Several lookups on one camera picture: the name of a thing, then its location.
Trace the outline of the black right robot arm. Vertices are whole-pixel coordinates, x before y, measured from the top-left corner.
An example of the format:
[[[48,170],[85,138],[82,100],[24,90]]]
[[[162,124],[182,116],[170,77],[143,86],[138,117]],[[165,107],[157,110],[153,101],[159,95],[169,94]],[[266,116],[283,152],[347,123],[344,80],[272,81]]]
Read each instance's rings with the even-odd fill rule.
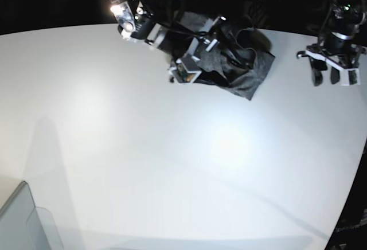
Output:
[[[108,0],[127,41],[144,42],[168,56],[173,83],[228,86],[253,70],[253,50],[224,10],[227,0]]]

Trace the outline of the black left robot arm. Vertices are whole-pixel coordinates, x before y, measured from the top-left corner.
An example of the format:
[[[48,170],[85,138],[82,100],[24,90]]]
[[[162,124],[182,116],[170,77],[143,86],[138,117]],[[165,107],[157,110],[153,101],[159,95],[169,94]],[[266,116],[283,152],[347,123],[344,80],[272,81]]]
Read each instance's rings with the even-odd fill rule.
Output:
[[[317,42],[296,54],[306,57],[313,86],[323,83],[323,72],[330,70],[330,82],[341,86],[361,84],[359,59],[366,48],[353,42],[366,23],[365,0],[328,0],[329,9],[317,36]]]

